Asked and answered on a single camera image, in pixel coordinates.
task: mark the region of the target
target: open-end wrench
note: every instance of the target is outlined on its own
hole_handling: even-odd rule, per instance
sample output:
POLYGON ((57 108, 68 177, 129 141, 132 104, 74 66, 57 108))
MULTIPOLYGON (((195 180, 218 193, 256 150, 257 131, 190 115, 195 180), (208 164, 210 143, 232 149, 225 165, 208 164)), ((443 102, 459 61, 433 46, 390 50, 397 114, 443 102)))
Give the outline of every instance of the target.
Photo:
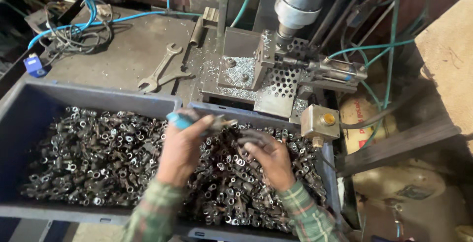
POLYGON ((188 76, 190 76, 190 75, 192 75, 192 73, 190 73, 190 72, 182 72, 181 70, 179 70, 179 71, 177 71, 177 72, 174 71, 174 72, 171 72, 171 73, 169 73, 168 75, 166 75, 166 76, 160 78, 160 79, 157 81, 157 84, 158 84, 158 86, 161 86, 161 85, 166 84, 166 83, 168 83, 168 82, 170 82, 170 81, 172 81, 172 80, 174 80, 174 79, 182 78, 182 77, 188 77, 188 76))
POLYGON ((173 56, 180 54, 182 52, 182 47, 179 47, 177 49, 174 49, 175 43, 169 43, 166 46, 167 52, 166 55, 164 56, 163 60, 161 63, 157 66, 156 70, 151 74, 151 76, 142 79, 138 83, 138 88, 140 88, 141 91, 145 91, 145 93, 150 93, 153 92, 157 89, 158 85, 158 79, 160 78, 162 72, 166 69, 168 66, 169 62, 171 61, 171 58, 173 56))

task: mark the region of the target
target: pile of metal parts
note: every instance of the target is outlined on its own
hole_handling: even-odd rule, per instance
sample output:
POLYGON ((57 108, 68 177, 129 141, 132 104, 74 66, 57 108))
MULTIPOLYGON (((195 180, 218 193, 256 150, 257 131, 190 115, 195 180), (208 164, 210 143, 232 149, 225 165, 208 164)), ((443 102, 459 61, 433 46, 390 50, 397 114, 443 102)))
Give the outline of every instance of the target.
MULTIPOLYGON (((248 153, 237 145, 240 130, 252 128, 250 123, 233 125, 202 143, 200 162, 187 185, 189 195, 182 215, 200 219, 198 212, 202 210, 208 225, 225 221, 292 232, 289 216, 263 168, 255 160, 248 161, 248 153)), ((314 149, 309 139, 285 129, 267 127, 263 131, 286 143, 295 176, 324 205, 326 190, 315 168, 315 151, 319 149, 314 149)))
MULTIPOLYGON (((47 139, 31 150, 29 183, 21 194, 70 204, 135 206, 156 174, 167 121, 133 112, 67 107, 50 126, 47 139)), ((189 179, 179 215, 206 224, 252 225, 292 232, 289 216, 263 168, 237 145, 250 123, 224 128, 202 143, 198 167, 189 179)), ((326 191, 316 174, 316 150, 309 139, 287 130, 264 128, 286 143, 295 176, 324 205, 326 191)))
POLYGON ((22 195, 87 206, 135 206, 157 171, 167 121, 67 107, 31 154, 22 195))

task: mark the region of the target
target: human hand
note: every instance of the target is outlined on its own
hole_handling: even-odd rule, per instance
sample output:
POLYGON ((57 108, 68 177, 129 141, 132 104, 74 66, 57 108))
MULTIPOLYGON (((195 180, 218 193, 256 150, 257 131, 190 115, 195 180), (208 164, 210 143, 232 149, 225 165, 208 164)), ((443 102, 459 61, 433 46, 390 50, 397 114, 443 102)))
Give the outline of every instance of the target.
POLYGON ((239 138, 238 143, 244 145, 245 150, 258 160, 271 185, 280 192, 290 189, 296 179, 286 146, 258 130, 240 130, 240 133, 246 137, 239 138))
POLYGON ((214 122, 214 116, 208 115, 185 130, 180 130, 172 123, 165 131, 163 153, 156 179, 175 187, 183 187, 193 173, 200 157, 199 146, 203 140, 202 132, 214 122))

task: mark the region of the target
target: plastic bin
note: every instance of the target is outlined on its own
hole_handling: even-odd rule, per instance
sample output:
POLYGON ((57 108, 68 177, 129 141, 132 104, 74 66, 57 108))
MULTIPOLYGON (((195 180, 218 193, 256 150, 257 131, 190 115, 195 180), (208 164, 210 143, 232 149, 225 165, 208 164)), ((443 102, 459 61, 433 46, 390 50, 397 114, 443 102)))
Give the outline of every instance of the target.
MULTIPOLYGON (((52 117, 60 116, 65 106, 102 109, 107 111, 133 111, 163 118, 181 107, 181 99, 167 95, 143 95, 137 92, 117 91, 75 84, 62 84, 42 80, 19 82, 11 96, 0 107, 0 142, 3 145, 0 162, 0 216, 51 219, 80 223, 111 223, 123 225, 131 209, 83 207, 54 202, 35 201, 19 196, 17 186, 25 176, 28 165, 26 150, 44 135, 52 117)), ((284 120, 206 103, 191 103, 203 114, 225 114, 241 123, 251 122, 257 128, 272 126, 298 132, 300 126, 284 120)), ((323 149, 325 157, 333 162, 331 145, 323 149)), ((340 212, 335 172, 318 162, 317 172, 327 189, 327 203, 336 214, 340 212)), ((220 241, 298 241, 292 234, 252 226, 207 226, 201 222, 178 220, 174 233, 220 241)))
POLYGON ((66 106, 133 111, 165 119, 181 108, 179 97, 140 94, 78 84, 27 79, 17 82, 0 107, 0 216, 70 222, 124 224, 131 209, 80 207, 21 197, 17 187, 27 173, 27 150, 44 137, 53 117, 66 106))

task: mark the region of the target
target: plaid shirt sleeve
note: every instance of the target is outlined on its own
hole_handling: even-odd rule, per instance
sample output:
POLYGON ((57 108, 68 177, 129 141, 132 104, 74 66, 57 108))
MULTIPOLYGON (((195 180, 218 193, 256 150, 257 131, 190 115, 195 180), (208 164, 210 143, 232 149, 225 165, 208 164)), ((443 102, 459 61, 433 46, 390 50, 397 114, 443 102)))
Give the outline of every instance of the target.
POLYGON ((317 206, 300 181, 280 193, 301 242, 338 242, 346 238, 335 229, 330 213, 317 206))
POLYGON ((182 196, 181 188, 151 180, 124 227, 122 242, 165 242, 171 239, 182 196))

